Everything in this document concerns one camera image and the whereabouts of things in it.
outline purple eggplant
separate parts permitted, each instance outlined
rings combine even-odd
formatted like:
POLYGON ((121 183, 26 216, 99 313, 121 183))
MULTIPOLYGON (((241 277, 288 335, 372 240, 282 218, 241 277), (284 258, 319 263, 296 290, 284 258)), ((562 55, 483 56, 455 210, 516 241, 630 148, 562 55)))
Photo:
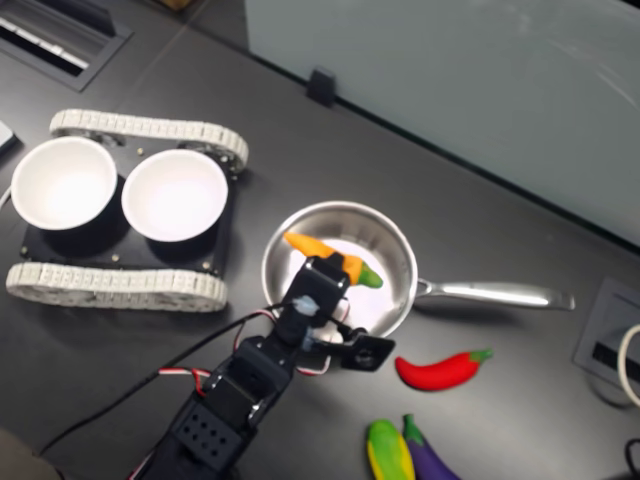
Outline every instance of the purple eggplant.
POLYGON ((425 440, 422 432, 413 423, 413 415, 405 415, 403 419, 403 435, 411 453, 416 478, 418 480, 460 480, 460 477, 449 470, 425 440))

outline saucepan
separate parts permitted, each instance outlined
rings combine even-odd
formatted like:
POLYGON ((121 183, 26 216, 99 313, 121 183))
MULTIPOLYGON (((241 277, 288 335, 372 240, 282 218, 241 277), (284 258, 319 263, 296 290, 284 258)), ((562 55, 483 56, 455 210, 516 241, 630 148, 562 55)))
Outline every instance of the saucepan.
MULTIPOLYGON (((382 288, 352 287, 347 291, 348 307, 339 307, 348 313, 344 318, 347 325, 364 327, 370 335, 389 335, 421 297, 452 297, 511 307, 575 308, 570 294, 545 287, 506 282, 434 283, 421 279, 411 245, 395 223, 373 208, 343 201, 311 205, 277 229, 262 260, 262 287, 270 304, 284 298, 304 262, 302 253, 283 239, 282 234, 287 231, 318 238, 342 253, 357 255, 380 275, 382 288)), ((334 339, 335 326, 331 324, 317 335, 334 339)))

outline toy pepper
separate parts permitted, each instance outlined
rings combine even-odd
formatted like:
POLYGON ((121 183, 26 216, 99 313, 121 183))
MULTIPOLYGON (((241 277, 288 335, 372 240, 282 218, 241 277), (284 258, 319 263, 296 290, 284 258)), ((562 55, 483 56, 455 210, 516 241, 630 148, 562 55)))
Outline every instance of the toy pepper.
POLYGON ((444 390, 470 380, 480 365, 493 355, 492 350, 479 350, 454 355, 432 365, 413 365, 396 358, 396 371, 402 381, 418 390, 444 390))
POLYGON ((334 253, 340 253, 344 257, 342 270, 349 275, 351 285, 364 285, 370 288, 382 287, 382 279, 371 270, 364 260, 354 255, 345 255, 344 253, 334 250, 325 243, 308 235, 301 233, 286 232, 284 239, 291 244, 293 248, 301 251, 306 257, 328 258, 334 253))

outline dark table surface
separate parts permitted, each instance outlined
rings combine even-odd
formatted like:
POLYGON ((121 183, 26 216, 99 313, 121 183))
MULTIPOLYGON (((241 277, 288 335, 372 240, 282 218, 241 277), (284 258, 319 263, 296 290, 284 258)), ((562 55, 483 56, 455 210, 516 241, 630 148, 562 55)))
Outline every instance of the dark table surface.
MULTIPOLYGON (((310 102, 300 86, 162 9, 111 5, 135 35, 82 94, 0 55, 0 117, 24 142, 0 160, 0 189, 63 108, 235 129, 251 158, 226 274, 230 306, 215 315, 74 310, 1 291, 0 426, 38 450, 206 333, 262 306, 260 260, 274 229, 299 208, 344 199, 395 220, 427 279, 541 284, 572 291, 578 307, 414 309, 393 334, 397 354, 428 363, 492 346, 495 358, 464 387, 437 394, 405 387, 392 362, 376 374, 296 378, 241 459, 244 478, 370 478, 366 426, 380 417, 400 424, 407 412, 462 478, 608 480, 624 472, 622 447, 638 434, 638 412, 602 402, 571 358, 603 279, 640 288, 637 257, 350 111, 310 102)), ((126 175, 134 165, 124 158, 126 175)), ((19 261, 25 229, 12 206, 2 210, 0 271, 19 261)), ((230 342, 221 338, 189 364, 214 367, 230 342)), ((162 378, 46 458, 74 478, 124 478, 191 388, 188 377, 162 378)))

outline plastic toy food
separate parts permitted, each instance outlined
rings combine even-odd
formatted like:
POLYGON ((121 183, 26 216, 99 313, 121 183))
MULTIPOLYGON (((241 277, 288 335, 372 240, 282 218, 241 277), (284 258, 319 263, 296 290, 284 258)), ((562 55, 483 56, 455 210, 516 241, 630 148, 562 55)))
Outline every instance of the plastic toy food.
POLYGON ((411 453, 416 478, 418 480, 460 480, 460 477, 449 470, 425 440, 422 432, 413 423, 413 415, 405 415, 403 419, 404 439, 411 453))
POLYGON ((444 390, 471 379, 480 365, 493 355, 492 350, 464 352, 433 365, 417 366, 396 358, 396 371, 410 387, 418 390, 444 390))
POLYGON ((369 426, 367 454, 376 480, 415 480, 407 444, 389 420, 369 426))
POLYGON ((284 239, 291 244, 293 248, 301 251, 307 257, 327 258, 334 253, 340 253, 344 257, 342 270, 347 272, 351 285, 364 285, 370 288, 382 287, 382 279, 371 270, 360 257, 353 255, 345 255, 344 253, 334 250, 325 243, 308 235, 300 233, 285 232, 284 239))

